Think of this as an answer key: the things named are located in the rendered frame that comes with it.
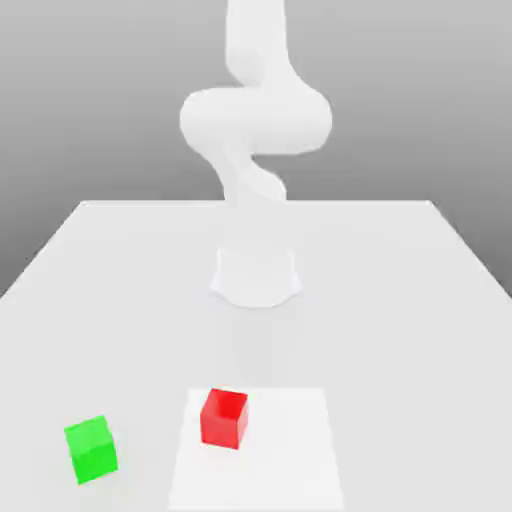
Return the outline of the small red cube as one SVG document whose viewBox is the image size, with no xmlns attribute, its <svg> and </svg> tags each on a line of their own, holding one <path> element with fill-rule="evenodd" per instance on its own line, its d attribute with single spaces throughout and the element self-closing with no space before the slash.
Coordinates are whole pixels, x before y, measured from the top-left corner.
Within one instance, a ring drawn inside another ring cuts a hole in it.
<svg viewBox="0 0 512 512">
<path fill-rule="evenodd" d="M 248 395 L 212 388 L 200 412 L 201 441 L 238 450 L 248 425 Z"/>
</svg>

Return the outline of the small green cube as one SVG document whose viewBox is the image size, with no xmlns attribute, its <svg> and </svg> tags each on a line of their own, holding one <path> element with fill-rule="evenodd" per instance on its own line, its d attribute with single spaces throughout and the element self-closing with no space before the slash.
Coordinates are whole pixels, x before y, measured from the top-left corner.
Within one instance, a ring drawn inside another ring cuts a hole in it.
<svg viewBox="0 0 512 512">
<path fill-rule="evenodd" d="M 118 470 L 114 438 L 103 415 L 65 427 L 64 434 L 79 485 Z"/>
</svg>

